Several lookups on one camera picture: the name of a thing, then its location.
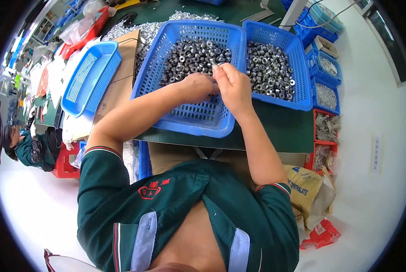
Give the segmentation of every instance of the hand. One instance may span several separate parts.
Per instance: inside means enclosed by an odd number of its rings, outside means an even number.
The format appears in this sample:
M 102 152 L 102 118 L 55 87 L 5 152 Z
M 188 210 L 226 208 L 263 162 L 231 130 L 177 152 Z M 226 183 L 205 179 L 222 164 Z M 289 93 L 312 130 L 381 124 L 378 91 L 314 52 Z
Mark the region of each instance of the hand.
M 239 121 L 243 116 L 254 112 L 248 76 L 239 72 L 230 63 L 224 63 L 213 68 L 213 78 L 218 83 L 224 105 L 236 120 Z
M 27 115 L 29 118 L 32 118 L 32 117 L 34 117 L 34 113 L 35 113 L 35 110 L 37 109 L 37 106 L 33 106 L 30 110 L 29 110 L 29 114 Z
M 219 94 L 218 85 L 208 73 L 192 73 L 177 84 L 182 104 L 197 104 Z
M 37 135 L 37 127 L 35 126 L 34 123 L 32 123 L 31 128 L 29 128 L 29 131 L 31 132 L 32 138 Z

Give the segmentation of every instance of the right hand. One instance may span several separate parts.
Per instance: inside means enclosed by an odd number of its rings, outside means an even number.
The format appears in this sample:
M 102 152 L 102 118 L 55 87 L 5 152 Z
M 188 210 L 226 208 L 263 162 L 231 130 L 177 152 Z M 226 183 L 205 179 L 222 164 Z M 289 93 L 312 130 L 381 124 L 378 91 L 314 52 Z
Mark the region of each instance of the right hand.
M 29 131 L 31 132 L 31 137 L 33 138 L 35 135 L 37 135 L 37 127 L 35 126 L 34 123 L 32 123 L 31 128 L 29 128 Z
M 213 78 L 217 81 L 224 105 L 236 120 L 254 112 L 251 103 L 251 83 L 244 73 L 230 63 L 213 68 Z

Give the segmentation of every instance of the cardboard sheet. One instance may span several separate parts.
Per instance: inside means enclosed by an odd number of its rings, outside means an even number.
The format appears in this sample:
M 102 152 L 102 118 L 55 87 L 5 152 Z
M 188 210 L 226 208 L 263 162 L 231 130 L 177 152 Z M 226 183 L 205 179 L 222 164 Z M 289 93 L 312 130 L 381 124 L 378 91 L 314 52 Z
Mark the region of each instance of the cardboard sheet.
M 119 43 L 119 53 L 121 63 L 117 68 L 105 94 L 100 101 L 97 112 L 94 116 L 92 128 L 112 109 L 129 101 L 133 88 L 133 78 L 135 73 L 135 56 L 138 45 L 137 39 L 139 30 L 132 31 L 126 35 L 118 37 L 114 41 Z M 90 135 L 91 130 L 80 130 L 73 132 L 73 140 L 86 138 Z

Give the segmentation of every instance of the cardboard box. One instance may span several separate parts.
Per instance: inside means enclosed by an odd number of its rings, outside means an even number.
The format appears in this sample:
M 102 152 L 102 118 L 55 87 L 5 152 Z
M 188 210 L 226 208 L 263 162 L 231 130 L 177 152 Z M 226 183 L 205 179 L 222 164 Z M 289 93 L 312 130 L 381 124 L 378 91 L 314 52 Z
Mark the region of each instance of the cardboard box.
M 337 59 L 339 57 L 339 54 L 337 53 L 336 47 L 334 46 L 334 44 L 331 41 L 329 41 L 329 40 L 327 40 L 325 38 L 322 38 L 321 36 L 318 35 L 318 36 L 315 37 L 313 42 L 315 42 L 317 50 L 321 50 L 321 51 L 329 54 L 330 56 L 334 57 L 335 59 Z M 312 44 L 310 44 L 306 48 L 306 50 L 305 50 L 306 54 L 310 50 L 312 50 L 312 48 L 313 48 Z
M 133 88 L 138 38 L 139 30 L 135 30 L 114 40 L 119 43 L 118 50 L 122 60 L 100 101 L 92 128 L 112 109 L 129 101 Z M 88 137 L 90 133 L 91 131 L 75 131 L 72 138 L 80 140 Z

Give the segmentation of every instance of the workbench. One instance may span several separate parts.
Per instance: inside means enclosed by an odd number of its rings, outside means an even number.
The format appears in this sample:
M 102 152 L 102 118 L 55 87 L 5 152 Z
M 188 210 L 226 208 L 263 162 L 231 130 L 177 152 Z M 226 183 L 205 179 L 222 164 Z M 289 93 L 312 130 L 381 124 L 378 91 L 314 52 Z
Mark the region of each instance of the workbench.
M 167 21 L 176 10 L 189 12 L 191 14 L 208 14 L 213 18 L 219 17 L 226 23 L 241 26 L 241 19 L 262 11 L 260 1 L 254 0 L 227 0 L 220 6 L 190 0 L 163 0 L 161 2 L 148 2 L 136 4 L 123 9 L 119 9 L 114 17 L 111 17 L 103 27 L 101 33 L 105 34 L 113 25 L 130 11 L 138 12 L 134 24 L 146 22 Z M 263 19 L 262 22 L 269 23 L 278 18 L 283 18 L 286 14 L 282 4 L 275 0 L 269 3 L 269 9 L 274 14 Z M 43 105 L 44 99 L 38 98 L 35 105 Z M 285 107 L 253 100 L 253 106 L 262 122 L 266 133 L 278 152 L 286 153 L 312 153 L 314 142 L 314 116 L 313 111 L 294 111 Z M 56 109 L 53 103 L 48 103 L 48 113 L 43 116 L 43 122 L 37 120 L 38 124 L 53 126 Z M 245 150 L 242 131 L 238 123 L 230 135 L 225 138 L 211 138 L 205 136 L 193 136 L 158 128 L 149 128 L 136 139 L 143 141 L 153 141 L 168 144 L 181 144 L 190 146 L 200 146 L 208 148 L 238 149 Z

